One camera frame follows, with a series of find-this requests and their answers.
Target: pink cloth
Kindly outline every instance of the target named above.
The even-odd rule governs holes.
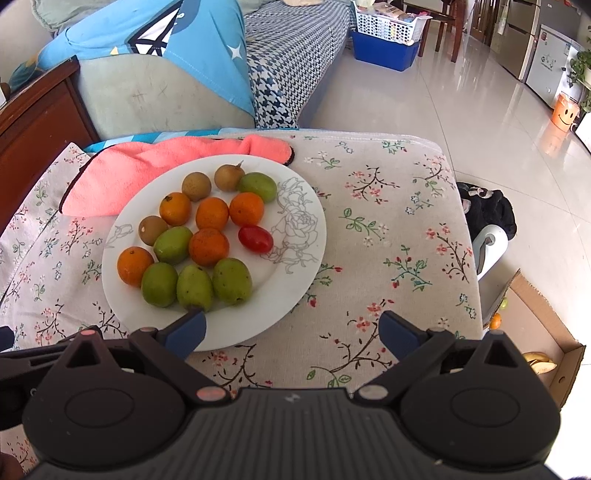
[[[97,153],[72,181],[60,212],[70,216],[118,215],[155,178],[191,160],[245,154],[281,164],[293,159],[290,145],[276,138],[248,135],[244,140],[177,137],[157,144],[125,142]]]

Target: wooden chair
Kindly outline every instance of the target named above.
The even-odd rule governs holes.
[[[453,41],[452,51],[452,62],[457,61],[457,56],[460,52],[460,45],[462,43],[462,30],[464,28],[464,22],[466,21],[466,0],[442,0],[443,9],[441,12],[432,10],[430,8],[421,7],[419,5],[406,4],[407,12],[419,13],[428,12],[433,17],[433,20],[439,22],[439,34],[437,35],[437,44],[435,45],[435,51],[439,51],[441,47],[441,39],[445,26],[447,25],[447,31],[451,32],[452,27],[456,27],[456,33]],[[419,47],[418,56],[422,57],[425,50],[425,44],[427,42],[427,34],[429,27],[431,26],[431,20],[427,20],[423,29],[423,36],[421,37],[421,46]]]

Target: orange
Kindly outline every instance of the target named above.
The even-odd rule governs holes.
[[[191,237],[189,255],[202,267],[212,267],[230,253],[226,235],[215,228],[203,228]]]
[[[117,259],[117,273],[127,285],[140,287],[146,269],[154,263],[150,252],[141,247],[129,247]]]
[[[201,200],[199,207],[197,207],[195,222],[200,230],[215,228],[222,231],[228,222],[229,215],[226,202],[217,197],[209,197]]]
[[[497,330],[501,326],[501,314],[495,313],[491,318],[491,323],[489,324],[488,328],[490,330]]]
[[[256,225],[264,213],[265,204],[256,193],[239,193],[230,202],[230,218],[238,226]]]
[[[171,226],[184,225],[191,216],[191,200],[184,193],[169,193],[160,202],[160,216]]]

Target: refrigerator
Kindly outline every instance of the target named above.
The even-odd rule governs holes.
[[[498,61],[522,82],[528,76],[542,24],[574,38],[580,15],[564,0],[509,0]]]
[[[560,92],[579,100],[583,94],[583,86],[575,83],[569,86],[567,74],[570,71],[570,60],[584,48],[566,35],[553,28],[542,25],[525,83],[551,108],[554,108]]]

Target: floral tablecloth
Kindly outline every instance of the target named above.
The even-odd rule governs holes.
[[[243,344],[194,353],[189,363],[232,392],[240,387],[347,387],[395,359],[378,337],[382,311],[422,329],[439,325],[481,338],[470,237],[453,173],[441,149],[404,135],[267,131],[294,148],[291,168],[324,207],[327,244],[308,292],[280,322]],[[244,133],[224,135],[241,137]],[[128,333],[109,308],[101,259],[115,220],[57,212],[88,155],[70,145],[50,166],[0,237],[2,321],[15,349],[57,342],[96,324],[106,338]],[[310,226],[294,220],[306,235]],[[3,452],[30,468],[17,427]]]

